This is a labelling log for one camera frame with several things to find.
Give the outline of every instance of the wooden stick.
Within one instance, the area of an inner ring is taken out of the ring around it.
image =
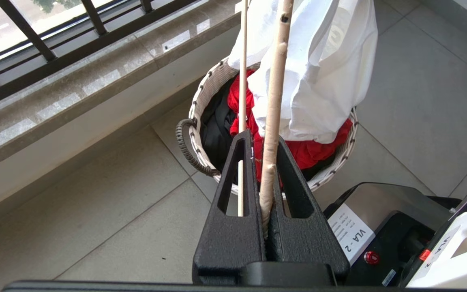
[[[273,204],[273,186],[276,179],[276,150],[278,146],[278,128],[280,127],[280,107],[282,88],[284,87],[284,69],[287,58],[287,42],[291,26],[293,0],[280,0],[277,13],[277,30],[274,40],[274,59],[269,74],[268,111],[266,115],[266,135],[261,178],[261,203],[263,231],[268,232],[268,222]]]
[[[241,32],[242,32],[242,55],[241,68],[239,70],[239,133],[246,129],[246,35],[248,33],[248,0],[242,0],[241,9]],[[238,164],[237,215],[244,216],[244,163]]]

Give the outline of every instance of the window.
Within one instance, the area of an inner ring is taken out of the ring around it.
[[[0,0],[0,100],[194,1]]]

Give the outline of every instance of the white wicker basket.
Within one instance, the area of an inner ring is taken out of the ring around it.
[[[204,76],[203,80],[199,84],[199,88],[194,95],[192,100],[191,110],[189,111],[189,119],[197,121],[197,126],[189,127],[191,144],[193,150],[196,152],[196,156],[201,165],[209,167],[212,170],[216,168],[210,162],[206,155],[203,146],[201,144],[201,137],[199,130],[201,128],[201,115],[212,99],[212,97],[219,91],[219,89],[228,81],[230,78],[236,76],[239,70],[230,68],[227,63],[228,57],[224,58],[219,64],[213,66],[208,74]],[[345,164],[345,161],[351,155],[354,148],[354,142],[356,140],[356,131],[358,130],[358,118],[356,117],[356,109],[352,109],[349,118],[352,120],[352,128],[347,138],[347,141],[336,150],[336,156],[332,164],[319,173],[317,173],[310,181],[308,185],[311,191],[317,190],[319,187],[330,181],[334,174]],[[213,176],[215,181],[219,182],[221,174],[215,174]],[[239,188],[237,185],[232,185],[232,193],[238,193]]]

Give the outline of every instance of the basket handle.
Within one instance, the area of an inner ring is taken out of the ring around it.
[[[194,168],[196,168],[198,171],[204,173],[209,177],[213,177],[217,174],[220,174],[219,170],[213,170],[212,168],[210,168],[210,166],[202,165],[195,157],[192,156],[189,149],[187,148],[187,144],[185,144],[185,139],[183,138],[183,127],[193,126],[194,128],[196,128],[197,124],[198,121],[196,118],[186,118],[185,120],[180,120],[180,122],[178,122],[178,125],[176,126],[176,141],[178,141],[178,146],[180,147],[183,156]]]

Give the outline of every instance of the laundry basket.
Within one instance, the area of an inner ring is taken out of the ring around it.
[[[213,177],[215,181],[219,182],[221,179],[220,172],[212,165],[210,159],[203,150],[201,144],[201,136],[199,130],[201,128],[201,115],[212,99],[212,97],[219,91],[219,89],[228,81],[230,78],[235,77],[239,70],[233,69],[228,66],[228,57],[224,58],[219,64],[213,66],[208,74],[204,76],[203,80],[199,84],[199,88],[194,95],[192,100],[191,110],[189,111],[189,118],[182,120],[176,127],[176,139],[178,145],[183,152],[185,158],[191,163],[191,165],[206,174],[207,176]],[[330,181],[334,174],[345,164],[349,155],[351,155],[354,148],[354,142],[356,140],[356,131],[358,129],[358,118],[356,117],[356,108],[351,110],[349,118],[352,120],[352,128],[349,136],[345,143],[339,146],[336,150],[335,159],[332,164],[320,172],[318,172],[310,181],[308,185],[311,191],[317,190],[319,187]],[[189,127],[189,133],[191,137],[192,148],[196,153],[197,159],[192,156],[187,148],[183,139],[183,128]],[[239,187],[235,184],[232,185],[231,189],[233,194],[238,194]]]

